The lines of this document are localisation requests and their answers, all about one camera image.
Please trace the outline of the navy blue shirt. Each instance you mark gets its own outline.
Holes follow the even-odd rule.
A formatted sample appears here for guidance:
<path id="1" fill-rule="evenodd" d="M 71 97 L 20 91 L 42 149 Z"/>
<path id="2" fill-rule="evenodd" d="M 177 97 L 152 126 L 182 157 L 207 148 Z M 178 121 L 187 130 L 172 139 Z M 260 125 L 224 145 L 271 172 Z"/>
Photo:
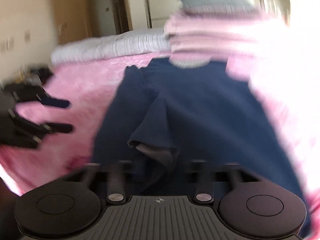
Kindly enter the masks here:
<path id="1" fill-rule="evenodd" d="M 129 66 L 95 137 L 93 162 L 132 161 L 127 199 L 102 239 L 301 239 L 311 231 L 298 179 L 248 83 L 220 61 Z M 195 200 L 190 161 L 238 163 L 239 185 Z"/>

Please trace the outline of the pink floral blanket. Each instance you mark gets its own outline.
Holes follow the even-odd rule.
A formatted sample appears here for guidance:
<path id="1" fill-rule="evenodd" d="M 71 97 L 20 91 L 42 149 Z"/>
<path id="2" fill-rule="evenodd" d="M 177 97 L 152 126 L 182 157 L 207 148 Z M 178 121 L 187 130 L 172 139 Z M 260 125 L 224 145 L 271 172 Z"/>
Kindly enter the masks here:
<path id="1" fill-rule="evenodd" d="M 36 122 L 73 124 L 72 134 L 49 136 L 38 149 L 1 148 L 1 177 L 9 189 L 23 194 L 88 161 L 93 138 L 120 84 L 124 69 L 145 67 L 163 53 L 63 64 L 46 85 L 47 92 L 71 102 L 68 109 L 38 102 L 18 106 L 21 116 Z M 292 62 L 267 66 L 241 56 L 180 53 L 170 56 L 181 67 L 222 60 L 227 73 L 248 81 L 293 162 L 312 210 L 319 207 L 319 80 L 317 63 Z"/>

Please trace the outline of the wooden door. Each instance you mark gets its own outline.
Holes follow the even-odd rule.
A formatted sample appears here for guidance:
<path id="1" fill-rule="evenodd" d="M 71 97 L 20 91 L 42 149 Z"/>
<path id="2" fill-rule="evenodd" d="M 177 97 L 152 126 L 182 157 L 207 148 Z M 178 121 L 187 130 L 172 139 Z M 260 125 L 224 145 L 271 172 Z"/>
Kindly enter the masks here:
<path id="1" fill-rule="evenodd" d="M 95 0 L 51 0 L 57 43 L 99 36 Z"/>

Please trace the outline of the white quilted duvet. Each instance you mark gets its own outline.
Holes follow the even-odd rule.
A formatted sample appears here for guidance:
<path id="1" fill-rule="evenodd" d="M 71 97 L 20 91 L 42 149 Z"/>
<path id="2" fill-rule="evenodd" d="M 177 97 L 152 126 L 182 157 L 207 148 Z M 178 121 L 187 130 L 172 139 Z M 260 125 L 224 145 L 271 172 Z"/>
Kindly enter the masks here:
<path id="1" fill-rule="evenodd" d="M 119 35 L 92 37 L 59 45 L 53 50 L 51 61 L 54 65 L 60 65 L 170 49 L 163 28 L 133 30 Z"/>

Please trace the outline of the pink stacked pillows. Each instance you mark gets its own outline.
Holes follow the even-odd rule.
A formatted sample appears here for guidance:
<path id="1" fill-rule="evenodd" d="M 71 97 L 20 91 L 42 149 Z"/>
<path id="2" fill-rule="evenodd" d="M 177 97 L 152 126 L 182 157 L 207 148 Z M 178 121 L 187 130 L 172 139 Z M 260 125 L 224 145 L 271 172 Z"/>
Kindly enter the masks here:
<path id="1" fill-rule="evenodd" d="M 164 25 L 172 53 L 210 54 L 224 59 L 255 60 L 286 32 L 284 21 L 263 12 L 229 17 L 190 15 L 180 10 Z"/>

